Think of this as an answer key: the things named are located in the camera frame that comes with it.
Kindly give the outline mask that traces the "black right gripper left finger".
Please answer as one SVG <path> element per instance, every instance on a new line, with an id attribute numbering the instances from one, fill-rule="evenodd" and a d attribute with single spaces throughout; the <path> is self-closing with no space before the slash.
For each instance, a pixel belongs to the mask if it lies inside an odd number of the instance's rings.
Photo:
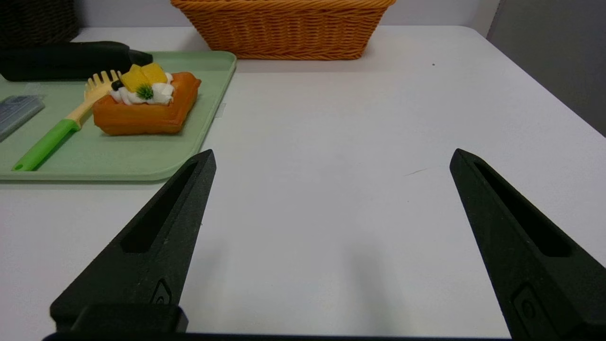
<path id="1" fill-rule="evenodd" d="M 183 332 L 179 307 L 214 176 L 189 158 L 50 306 L 59 332 Z"/>

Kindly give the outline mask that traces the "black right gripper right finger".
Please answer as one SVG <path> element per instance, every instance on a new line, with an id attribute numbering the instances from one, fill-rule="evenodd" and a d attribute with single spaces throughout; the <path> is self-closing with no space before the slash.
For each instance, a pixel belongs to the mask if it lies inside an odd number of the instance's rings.
<path id="1" fill-rule="evenodd" d="M 513 338 L 603 338 L 606 270 L 482 158 L 450 161 Z"/>

